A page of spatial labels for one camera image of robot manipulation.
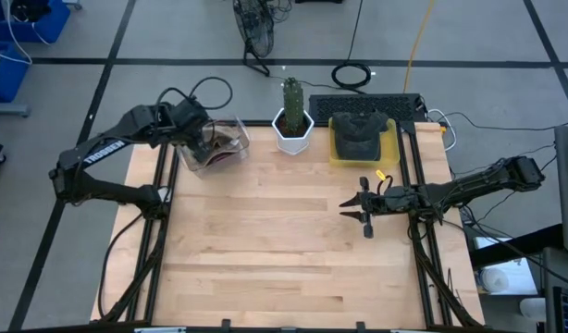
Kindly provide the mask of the black aluminium rig frame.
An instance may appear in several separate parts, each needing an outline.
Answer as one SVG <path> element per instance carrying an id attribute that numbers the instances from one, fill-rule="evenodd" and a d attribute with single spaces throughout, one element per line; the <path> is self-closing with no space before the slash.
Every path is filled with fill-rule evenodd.
<path id="1" fill-rule="evenodd" d="M 431 183 L 420 139 L 431 123 L 397 127 L 393 186 Z M 438 238 L 443 219 L 373 216 L 374 238 L 339 202 L 359 191 L 361 169 L 328 162 L 328 129 L 298 156 L 276 149 L 274 132 L 252 127 L 251 156 L 206 179 L 184 171 L 166 145 L 136 148 L 127 182 L 151 179 L 168 199 L 158 221 L 128 222 L 119 209 L 105 261 L 104 293 L 116 303 L 100 322 L 208 329 L 339 329 L 365 326 L 481 331 L 445 280 Z"/>

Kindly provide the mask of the dark grey baseball cap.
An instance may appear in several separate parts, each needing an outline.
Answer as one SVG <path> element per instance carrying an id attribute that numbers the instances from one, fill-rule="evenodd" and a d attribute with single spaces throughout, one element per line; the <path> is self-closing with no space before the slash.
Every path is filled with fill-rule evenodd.
<path id="1" fill-rule="evenodd" d="M 331 120 L 336 153 L 341 160 L 378 161 L 381 157 L 380 135 L 389 130 L 385 113 L 338 112 Z"/>

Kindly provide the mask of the white hexagonal plant pot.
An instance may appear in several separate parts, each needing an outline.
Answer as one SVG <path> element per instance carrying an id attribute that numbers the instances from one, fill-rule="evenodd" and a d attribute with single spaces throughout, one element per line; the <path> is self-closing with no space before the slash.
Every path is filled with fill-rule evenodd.
<path id="1" fill-rule="evenodd" d="M 300 154 L 309 147 L 310 135 L 312 134 L 315 122 L 306 111 L 303 111 L 303 135 L 300 137 L 287 137 L 283 135 L 283 131 L 278 127 L 278 123 L 283 115 L 284 108 L 281 108 L 271 122 L 271 126 L 276 133 L 277 148 L 285 154 Z"/>

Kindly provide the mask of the black vented computer case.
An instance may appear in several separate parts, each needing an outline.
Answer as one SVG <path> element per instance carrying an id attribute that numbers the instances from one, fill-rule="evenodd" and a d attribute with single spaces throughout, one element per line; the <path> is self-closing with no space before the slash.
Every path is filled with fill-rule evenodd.
<path id="1" fill-rule="evenodd" d="M 367 113 L 378 111 L 396 121 L 426 121 L 427 108 L 418 93 L 382 94 L 312 94 L 309 115 L 319 125 L 327 123 L 334 113 Z"/>

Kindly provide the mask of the blue plastic bin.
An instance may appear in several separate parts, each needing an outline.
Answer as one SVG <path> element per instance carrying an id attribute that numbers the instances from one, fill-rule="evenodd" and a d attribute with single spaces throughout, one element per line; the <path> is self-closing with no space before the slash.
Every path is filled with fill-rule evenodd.
<path id="1" fill-rule="evenodd" d="M 0 103 L 12 102 L 29 68 L 29 60 L 12 43 L 0 42 Z"/>
<path id="2" fill-rule="evenodd" d="M 0 41 L 54 43 L 69 16 L 62 0 L 0 0 Z"/>

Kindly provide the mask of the clear plastic bin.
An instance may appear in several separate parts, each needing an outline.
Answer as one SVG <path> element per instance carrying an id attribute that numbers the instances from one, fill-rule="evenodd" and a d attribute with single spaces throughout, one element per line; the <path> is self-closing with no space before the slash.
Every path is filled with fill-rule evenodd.
<path id="1" fill-rule="evenodd" d="M 225 169 L 225 168 L 229 167 L 230 165 L 233 165 L 233 164 L 236 164 L 236 163 L 242 161 L 244 158 L 246 158 L 248 156 L 248 148 L 249 148 L 250 141 L 251 141 L 250 135 L 249 135 L 249 132 L 246 129 L 245 125 L 243 124 L 243 122 L 238 117 L 227 117 L 227 118 L 222 118 L 222 119 L 210 119 L 210 121 L 207 122 L 205 125 L 213 125 L 214 123 L 225 124 L 225 125 L 237 127 L 239 132 L 240 132 L 240 135 L 241 135 L 240 143 L 238 144 L 240 146 L 241 150 L 238 152 L 238 154 L 239 154 L 238 157 L 234 160 L 231 160 L 231 161 L 226 162 L 226 163 L 218 163 L 218 164 L 210 165 L 209 160 L 214 155 L 216 155 L 216 149 L 218 148 L 218 146 L 213 145 L 213 152 L 211 153 L 209 159 L 205 163 L 185 162 L 180 157 L 178 150 L 175 148 L 175 150 L 176 150 L 176 152 L 179 156 L 180 162 L 198 178 L 203 178 L 207 174 L 216 173 L 218 171 L 221 171 L 222 169 Z"/>

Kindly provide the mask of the yellow plastic bin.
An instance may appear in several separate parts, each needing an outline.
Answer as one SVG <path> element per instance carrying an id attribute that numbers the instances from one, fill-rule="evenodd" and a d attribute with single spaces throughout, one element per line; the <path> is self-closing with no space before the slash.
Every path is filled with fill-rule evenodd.
<path id="1" fill-rule="evenodd" d="M 399 144 L 397 140 L 396 121 L 389 118 L 389 130 L 380 135 L 381 157 L 378 161 L 350 161 L 339 159 L 334 143 L 334 130 L 330 128 L 331 120 L 328 121 L 329 137 L 329 163 L 335 167 L 360 167 L 360 168 L 388 168 L 394 167 L 400 161 Z"/>

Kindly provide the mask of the maroon baseball cap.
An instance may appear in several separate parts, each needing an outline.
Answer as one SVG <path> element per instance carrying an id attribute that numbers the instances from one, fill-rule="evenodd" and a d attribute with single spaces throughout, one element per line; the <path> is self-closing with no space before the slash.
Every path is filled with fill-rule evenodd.
<path id="1" fill-rule="evenodd" d="M 234 160 L 238 157 L 238 153 L 233 153 L 233 152 L 223 152 L 223 153 L 219 153 L 214 155 L 210 160 L 209 160 L 209 164 L 210 165 L 214 165 L 214 164 L 218 164 L 218 163 L 226 163 L 229 162 L 231 160 Z"/>

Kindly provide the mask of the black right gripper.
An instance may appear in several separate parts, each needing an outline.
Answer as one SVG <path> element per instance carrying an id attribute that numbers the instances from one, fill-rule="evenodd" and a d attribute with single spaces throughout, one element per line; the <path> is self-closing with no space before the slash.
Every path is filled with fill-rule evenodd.
<path id="1" fill-rule="evenodd" d="M 350 200 L 341 203 L 340 207 L 361 205 L 363 212 L 340 212 L 340 214 L 362 223 L 364 236 L 367 239 L 374 238 L 372 216 L 408 213 L 420 207 L 419 197 L 413 189 L 392 187 L 389 188 L 390 194 L 376 194 L 370 191 L 369 181 L 366 177 L 360 177 L 360 186 L 362 190 L 357 192 Z"/>

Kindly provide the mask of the tall green cactus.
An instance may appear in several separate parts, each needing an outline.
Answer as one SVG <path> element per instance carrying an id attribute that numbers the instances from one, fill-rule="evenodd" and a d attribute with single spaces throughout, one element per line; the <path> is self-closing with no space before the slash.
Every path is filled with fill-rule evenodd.
<path id="1" fill-rule="evenodd" d="M 303 88 L 293 77 L 285 79 L 283 86 L 284 123 L 286 133 L 297 137 L 303 125 Z"/>

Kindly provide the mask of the grey desk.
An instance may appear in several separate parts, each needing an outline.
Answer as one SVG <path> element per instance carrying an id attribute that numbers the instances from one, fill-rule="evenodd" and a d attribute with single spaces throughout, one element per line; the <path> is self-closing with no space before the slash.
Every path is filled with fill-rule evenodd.
<path id="1" fill-rule="evenodd" d="M 547 306 L 547 333 L 555 332 L 553 288 L 568 289 L 568 252 L 547 248 L 543 251 L 544 291 Z"/>

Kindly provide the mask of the white round container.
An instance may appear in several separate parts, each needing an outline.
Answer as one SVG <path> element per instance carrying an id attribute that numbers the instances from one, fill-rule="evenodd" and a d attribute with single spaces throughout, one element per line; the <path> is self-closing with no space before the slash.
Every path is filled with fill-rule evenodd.
<path id="1" fill-rule="evenodd" d="M 520 313 L 528 320 L 537 323 L 547 321 L 547 306 L 545 298 L 525 298 L 519 302 Z"/>

